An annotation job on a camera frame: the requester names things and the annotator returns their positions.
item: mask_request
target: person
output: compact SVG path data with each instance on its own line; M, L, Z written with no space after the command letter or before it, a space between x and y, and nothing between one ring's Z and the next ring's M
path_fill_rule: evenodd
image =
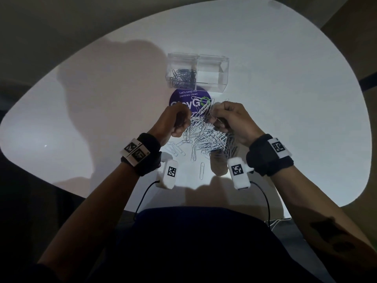
M177 115L184 118L178 126ZM169 106L148 135L163 146L171 136L182 135L190 125L190 117L186 105ZM221 132L232 131L250 149L266 135L239 103L217 104L209 121ZM375 280L377 253L340 207L293 164L275 167L270 178L305 240L334 280ZM104 247L116 227L138 180L136 169L122 161L64 223L38 264L21 277L83 281L85 277L80 278L79 271L84 262L97 258L96 251ZM142 211L114 252L86 280L142 278L319 282L289 256L263 221L224 208L206 207Z

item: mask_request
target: person's left arm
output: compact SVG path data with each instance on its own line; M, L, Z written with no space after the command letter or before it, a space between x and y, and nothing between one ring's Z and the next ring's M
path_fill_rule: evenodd
M168 106L148 133L163 146L170 136L182 135L190 125L190 117L185 104ZM67 281L115 228L138 180L133 167L120 163L63 224L38 263Z

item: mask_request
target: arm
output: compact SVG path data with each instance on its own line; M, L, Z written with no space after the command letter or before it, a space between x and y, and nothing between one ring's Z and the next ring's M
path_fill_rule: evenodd
M264 134L242 104L223 102L212 116L210 122L220 131L232 130L247 147ZM336 280L362 276L377 267L377 253L365 234L295 166L278 171L271 180L304 238Z
M185 119L179 127L174 127L179 112ZM186 105L169 106L148 133L163 146L170 136L182 135L190 125L190 117L191 111ZM60 280L67 281L115 228L138 180L139 176L130 165L120 163L64 223L38 263L52 269Z

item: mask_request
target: black cable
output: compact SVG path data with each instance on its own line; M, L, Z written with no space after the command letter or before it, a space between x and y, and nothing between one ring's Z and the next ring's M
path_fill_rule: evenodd
M136 209L136 211L135 211L135 213L134 213L134 221L136 220L136 214L138 213L139 207L140 207L141 203L142 203L143 200L144 200L145 194L147 193L147 191L149 190L149 188L150 188L153 184L157 184L157 183L159 183L159 182L160 182L160 181L154 181L154 182L153 182L152 184L150 184L149 187L147 187L147 189L145 190L145 193L144 193L143 197L141 198L141 201L140 201L140 203L139 203L139 205L138 205L138 208Z
M270 225L270 204L268 203L267 196L264 193L264 191L262 190L260 185L258 185L256 182L253 182L253 181L250 181L250 183L256 185L262 191L264 197L266 198L267 208L268 208L268 227L271 229L271 225Z

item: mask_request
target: empty compartment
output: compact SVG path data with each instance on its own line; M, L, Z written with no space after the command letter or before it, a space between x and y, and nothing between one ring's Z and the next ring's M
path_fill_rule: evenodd
M225 56L200 55L196 85L206 91L224 92L228 84L229 58Z
M169 87L196 89L198 55L169 53L165 79Z

